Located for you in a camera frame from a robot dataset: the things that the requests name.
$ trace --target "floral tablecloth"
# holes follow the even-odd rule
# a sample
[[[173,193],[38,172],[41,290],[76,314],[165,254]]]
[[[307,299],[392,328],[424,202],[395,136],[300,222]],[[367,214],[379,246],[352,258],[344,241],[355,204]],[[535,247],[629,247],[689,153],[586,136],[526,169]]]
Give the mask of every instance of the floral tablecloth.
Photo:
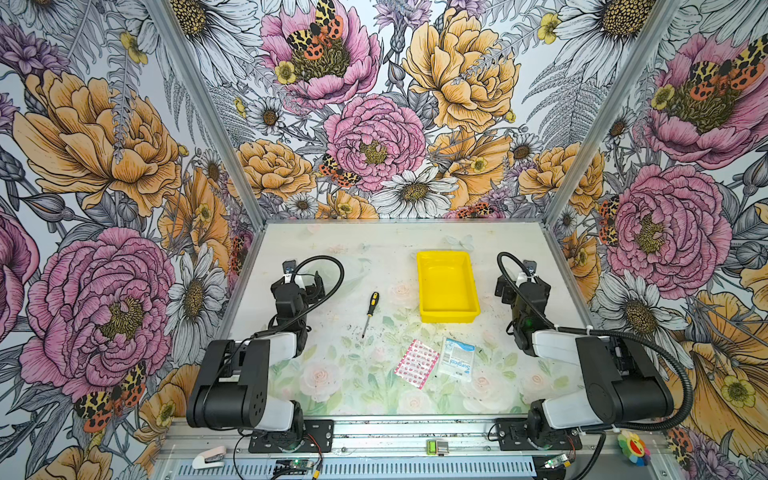
[[[509,306],[493,295],[495,255],[511,250],[537,260],[540,275],[552,284],[556,301],[548,314],[575,315],[538,225],[430,225],[269,226],[230,338],[243,338],[272,316],[268,286],[279,278],[282,261],[324,253],[339,258],[346,269],[339,292],[310,314],[313,331],[303,354],[271,367],[272,396],[299,401],[305,415],[504,414],[526,412],[531,401],[581,388],[578,367],[518,350],[505,334]],[[525,247],[512,248],[510,240],[523,240]],[[482,310],[474,323],[421,322],[415,253],[447,249],[466,250],[472,258]],[[318,262],[315,269],[329,289],[338,277],[333,265]],[[381,302],[363,339],[366,304],[374,290]],[[568,320],[561,324],[577,324]],[[419,390],[395,375],[414,339],[439,352],[446,337],[477,347],[471,382],[435,368]]]

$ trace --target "white daisy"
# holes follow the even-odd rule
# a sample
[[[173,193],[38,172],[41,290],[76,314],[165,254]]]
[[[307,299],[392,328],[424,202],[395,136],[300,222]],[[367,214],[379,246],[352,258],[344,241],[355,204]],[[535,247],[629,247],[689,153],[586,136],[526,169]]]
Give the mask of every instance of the white daisy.
[[[635,118],[637,118],[637,115],[631,108],[627,105],[622,107],[621,113],[616,117],[616,120],[611,124],[611,127],[608,128],[608,132],[605,134],[605,139],[603,140],[603,143],[605,143],[605,147],[608,150],[612,150],[619,145],[621,139],[624,138],[629,131],[630,126],[634,123]]]
[[[436,165],[426,168],[417,177],[410,170],[382,182],[384,190],[373,195],[371,204],[379,215],[389,218],[434,218],[451,207],[453,195],[443,195],[458,188],[456,177],[437,177]]]
[[[293,16],[297,6],[302,12],[310,13],[312,2],[310,0],[261,0],[261,9],[266,15],[278,12],[282,8],[289,16]]]
[[[707,16],[701,33],[717,31],[717,43],[733,36],[731,45],[757,40],[768,33],[768,2],[762,0],[705,0],[700,6]]]
[[[509,156],[515,163],[524,163],[533,160],[533,157],[544,150],[544,144],[534,134],[523,134],[515,137],[509,147]]]
[[[216,336],[219,310],[224,305],[227,278],[218,262],[213,268],[214,249],[203,244],[192,265],[190,255],[181,256],[181,283],[168,291],[168,324],[165,334],[173,332],[171,356],[177,365],[203,361],[208,343]]]
[[[557,238],[565,238],[573,235],[578,223],[578,213],[571,205],[566,204],[554,222],[554,234]]]
[[[554,34],[566,40],[555,58],[570,62],[566,75],[584,68],[584,79],[611,83],[640,34],[655,0],[566,0],[558,12],[563,22]]]
[[[279,98],[260,98],[253,102],[247,112],[248,124],[262,134],[276,135],[286,126],[283,119],[283,106]]]
[[[683,347],[675,341],[670,332],[682,330],[688,322],[677,311],[661,308],[659,289],[648,285],[640,277],[633,277],[628,271],[624,278],[605,273],[600,277],[600,284],[591,301],[591,311],[601,318],[598,328],[632,332],[653,340],[687,369],[694,367],[694,361]],[[659,367],[659,358],[653,350],[646,348],[654,366],[665,380],[669,376]]]
[[[314,218],[317,213],[317,200],[309,194],[298,194],[285,201],[286,209],[296,218]]]
[[[139,50],[157,51],[157,63],[168,78],[170,56],[147,10],[147,3],[155,1],[118,0],[117,7],[126,18],[128,32],[137,37]],[[219,86],[244,79],[243,66],[254,62],[250,51],[259,44],[258,4],[250,0],[169,1],[206,80]]]
[[[4,0],[16,18],[45,33],[71,33],[80,25],[81,13],[72,0]]]

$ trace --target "mounting plate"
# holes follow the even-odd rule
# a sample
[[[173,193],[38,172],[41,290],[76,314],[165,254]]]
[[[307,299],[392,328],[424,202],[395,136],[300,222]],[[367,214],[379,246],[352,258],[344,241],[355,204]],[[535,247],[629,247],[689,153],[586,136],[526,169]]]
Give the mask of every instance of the mounting plate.
[[[496,419],[498,425],[498,447],[503,452],[538,450],[528,442],[528,433],[525,427],[528,419]],[[581,450],[581,439],[578,434],[572,435],[564,430],[557,430],[540,435],[537,439],[531,439],[539,446],[552,445],[554,450]]]
[[[320,444],[320,451],[327,453],[333,445],[333,420],[312,420],[304,422],[306,433],[310,434]],[[250,438],[248,452],[250,453],[317,453],[317,446],[311,441],[304,440],[299,448],[291,452],[281,449],[279,439],[280,432],[271,432],[271,435],[254,436]]]

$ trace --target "floral wallpaper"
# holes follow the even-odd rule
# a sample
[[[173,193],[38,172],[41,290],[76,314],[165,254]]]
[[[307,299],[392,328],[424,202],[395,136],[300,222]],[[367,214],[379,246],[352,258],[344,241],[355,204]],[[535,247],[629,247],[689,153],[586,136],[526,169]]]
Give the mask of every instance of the floral wallpaper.
[[[168,60],[139,47],[138,7],[0,2],[0,462],[13,478],[151,477],[254,241],[188,93],[155,83]]]
[[[552,225],[595,326],[651,338],[688,369],[694,408],[668,436],[691,479],[768,478],[768,25],[758,3],[681,6],[678,32],[652,54],[580,182],[584,194],[599,185],[595,202],[577,190]],[[680,380],[649,354],[679,406]]]
[[[169,58],[147,1],[118,10],[140,51]],[[170,2],[274,219],[540,217],[653,5]],[[163,75],[174,81],[172,61]],[[596,157],[574,194],[583,213],[603,167]]]

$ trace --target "yellow bin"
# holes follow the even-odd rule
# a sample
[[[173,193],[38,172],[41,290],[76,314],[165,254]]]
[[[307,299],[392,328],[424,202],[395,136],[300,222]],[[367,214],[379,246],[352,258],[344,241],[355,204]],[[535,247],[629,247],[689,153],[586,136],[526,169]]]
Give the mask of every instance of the yellow bin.
[[[418,252],[419,311],[425,323],[472,323],[480,302],[466,252]]]

